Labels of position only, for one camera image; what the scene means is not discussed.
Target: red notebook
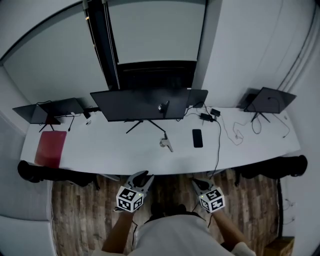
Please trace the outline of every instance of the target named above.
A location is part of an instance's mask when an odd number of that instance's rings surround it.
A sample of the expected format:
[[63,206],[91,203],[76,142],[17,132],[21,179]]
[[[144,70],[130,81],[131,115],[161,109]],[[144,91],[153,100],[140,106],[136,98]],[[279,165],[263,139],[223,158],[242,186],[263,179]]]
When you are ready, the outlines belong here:
[[66,131],[43,131],[34,162],[39,166],[59,168]]

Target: black smartphone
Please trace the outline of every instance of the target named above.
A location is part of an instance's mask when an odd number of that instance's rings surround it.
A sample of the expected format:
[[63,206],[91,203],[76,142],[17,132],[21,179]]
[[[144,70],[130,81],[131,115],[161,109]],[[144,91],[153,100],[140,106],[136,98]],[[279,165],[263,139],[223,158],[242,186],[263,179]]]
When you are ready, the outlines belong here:
[[193,129],[192,130],[192,136],[193,136],[193,146],[195,148],[203,148],[202,143],[202,133],[200,129]]

